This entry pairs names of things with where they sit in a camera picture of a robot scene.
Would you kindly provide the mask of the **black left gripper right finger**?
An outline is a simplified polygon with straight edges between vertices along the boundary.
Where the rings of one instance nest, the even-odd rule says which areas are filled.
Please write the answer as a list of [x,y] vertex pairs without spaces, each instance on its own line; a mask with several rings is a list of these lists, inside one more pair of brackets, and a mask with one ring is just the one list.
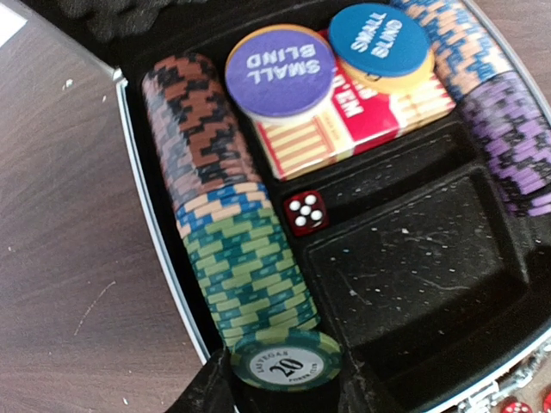
[[338,412],[386,412],[381,382],[366,368],[363,363],[356,363],[349,356],[339,375],[340,396]]

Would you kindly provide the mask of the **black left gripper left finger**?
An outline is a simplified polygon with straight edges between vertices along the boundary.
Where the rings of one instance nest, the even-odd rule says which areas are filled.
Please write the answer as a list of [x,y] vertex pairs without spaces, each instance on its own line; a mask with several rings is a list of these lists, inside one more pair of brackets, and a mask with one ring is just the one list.
[[229,352],[225,348],[213,353],[176,400],[176,412],[234,412],[229,359]]

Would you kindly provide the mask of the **green poker chip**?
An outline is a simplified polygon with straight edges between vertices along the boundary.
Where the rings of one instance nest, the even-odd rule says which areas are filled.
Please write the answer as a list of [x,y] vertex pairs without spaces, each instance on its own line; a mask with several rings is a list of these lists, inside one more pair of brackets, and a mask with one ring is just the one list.
[[268,329],[244,336],[232,349],[233,372],[269,391],[308,391],[334,379],[342,368],[341,346],[316,330]]

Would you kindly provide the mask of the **aluminium poker chip case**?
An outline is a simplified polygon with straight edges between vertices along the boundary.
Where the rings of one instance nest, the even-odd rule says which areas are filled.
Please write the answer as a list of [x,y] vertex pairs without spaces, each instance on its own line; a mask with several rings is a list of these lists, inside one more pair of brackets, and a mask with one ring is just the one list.
[[[121,116],[158,259],[197,353],[222,349],[161,189],[138,84],[161,58],[197,51],[216,64],[247,30],[324,28],[341,1],[181,1],[139,36],[103,38],[103,6],[29,7],[122,71]],[[514,217],[459,110],[395,143],[291,183],[266,178],[278,213],[320,191],[327,229],[291,241],[322,329],[383,387],[386,412],[477,411],[507,398],[550,357],[550,217]],[[231,375],[237,412],[338,412],[339,376],[295,396]]]

